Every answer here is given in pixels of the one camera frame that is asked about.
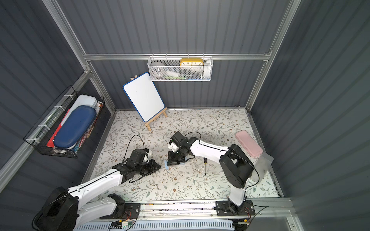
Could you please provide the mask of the black yellow screwdriver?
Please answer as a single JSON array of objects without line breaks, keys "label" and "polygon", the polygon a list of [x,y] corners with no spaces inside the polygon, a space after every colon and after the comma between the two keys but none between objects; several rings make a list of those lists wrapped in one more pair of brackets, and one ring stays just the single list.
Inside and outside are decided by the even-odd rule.
[{"label": "black yellow screwdriver", "polygon": [[204,157],[203,160],[204,160],[204,176],[206,176],[208,159]]}]

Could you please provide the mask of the light blue battery cover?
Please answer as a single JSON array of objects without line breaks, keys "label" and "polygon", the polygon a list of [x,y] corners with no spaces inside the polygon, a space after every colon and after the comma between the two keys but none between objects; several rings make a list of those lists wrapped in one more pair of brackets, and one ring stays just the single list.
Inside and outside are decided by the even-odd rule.
[{"label": "light blue battery cover", "polygon": [[168,166],[168,161],[167,160],[164,161],[164,164],[165,164],[165,169],[166,170],[169,170],[169,166]]}]

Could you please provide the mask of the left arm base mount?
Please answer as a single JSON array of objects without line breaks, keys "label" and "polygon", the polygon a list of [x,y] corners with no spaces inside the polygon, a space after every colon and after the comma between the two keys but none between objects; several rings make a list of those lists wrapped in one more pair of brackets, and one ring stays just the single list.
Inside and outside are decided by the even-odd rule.
[{"label": "left arm base mount", "polygon": [[117,205],[114,212],[99,219],[137,219],[140,213],[140,203],[129,203]]}]

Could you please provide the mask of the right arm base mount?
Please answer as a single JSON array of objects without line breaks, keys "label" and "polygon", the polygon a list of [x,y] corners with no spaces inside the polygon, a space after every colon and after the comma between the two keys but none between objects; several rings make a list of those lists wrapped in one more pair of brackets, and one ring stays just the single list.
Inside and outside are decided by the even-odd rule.
[{"label": "right arm base mount", "polygon": [[214,210],[220,217],[226,216],[244,216],[255,215],[254,205],[251,200],[245,200],[240,206],[236,206],[229,199],[227,201],[216,201]]}]

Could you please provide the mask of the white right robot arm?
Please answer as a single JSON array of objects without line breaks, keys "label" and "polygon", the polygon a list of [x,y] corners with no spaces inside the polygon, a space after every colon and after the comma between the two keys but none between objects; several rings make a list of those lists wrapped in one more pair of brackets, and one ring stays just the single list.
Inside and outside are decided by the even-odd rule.
[{"label": "white right robot arm", "polygon": [[184,164],[194,157],[218,163],[231,184],[228,199],[230,206],[239,209],[244,204],[247,183],[255,167],[238,145],[217,146],[202,141],[201,137],[187,138],[178,131],[170,138],[168,148],[167,166]]}]

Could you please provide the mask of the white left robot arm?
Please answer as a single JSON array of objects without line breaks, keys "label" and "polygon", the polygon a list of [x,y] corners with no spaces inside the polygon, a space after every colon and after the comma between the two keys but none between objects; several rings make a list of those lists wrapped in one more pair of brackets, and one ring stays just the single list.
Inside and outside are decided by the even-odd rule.
[{"label": "white left robot arm", "polygon": [[98,195],[121,185],[136,175],[149,176],[161,166],[151,157],[147,148],[134,149],[130,157],[101,176],[88,182],[52,191],[31,226],[36,231],[72,231],[94,219],[120,219],[132,215],[125,200],[115,193],[106,199],[91,202]]}]

